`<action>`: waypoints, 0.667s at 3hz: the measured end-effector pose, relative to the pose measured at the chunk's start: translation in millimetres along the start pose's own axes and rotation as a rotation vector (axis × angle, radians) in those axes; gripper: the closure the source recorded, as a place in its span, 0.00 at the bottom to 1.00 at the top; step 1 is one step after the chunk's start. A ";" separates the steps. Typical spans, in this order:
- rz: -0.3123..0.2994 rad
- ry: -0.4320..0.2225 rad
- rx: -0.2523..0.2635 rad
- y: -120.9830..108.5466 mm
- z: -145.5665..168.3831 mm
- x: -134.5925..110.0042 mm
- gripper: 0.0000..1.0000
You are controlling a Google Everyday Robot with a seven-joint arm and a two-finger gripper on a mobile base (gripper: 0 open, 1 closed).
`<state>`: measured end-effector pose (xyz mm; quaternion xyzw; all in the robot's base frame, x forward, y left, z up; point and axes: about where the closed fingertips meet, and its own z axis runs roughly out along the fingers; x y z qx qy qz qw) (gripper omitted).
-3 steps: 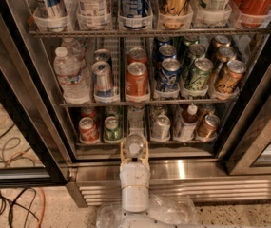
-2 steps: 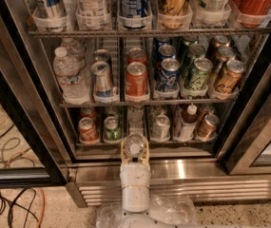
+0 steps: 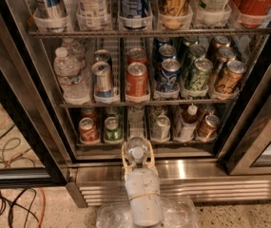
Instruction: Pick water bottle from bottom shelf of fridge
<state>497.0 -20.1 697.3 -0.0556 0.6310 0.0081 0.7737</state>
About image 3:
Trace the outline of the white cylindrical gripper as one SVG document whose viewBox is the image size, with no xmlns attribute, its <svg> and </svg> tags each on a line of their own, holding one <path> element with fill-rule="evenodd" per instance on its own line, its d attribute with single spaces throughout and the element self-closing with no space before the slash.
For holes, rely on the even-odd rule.
<svg viewBox="0 0 271 228">
<path fill-rule="evenodd" d="M 145 165 L 148 169 L 136 168 L 132 171 L 132 166 L 128 164 L 126 155 L 127 142 L 122 144 L 121 149 L 125 170 L 124 176 L 126 177 L 125 187 L 130 202 L 132 222 L 142 227 L 154 226 L 163 220 L 160 181 L 156 175 L 158 170 L 155 165 L 155 156 L 151 142 L 147 141 L 146 143 L 149 160 L 145 162 Z"/>
</svg>

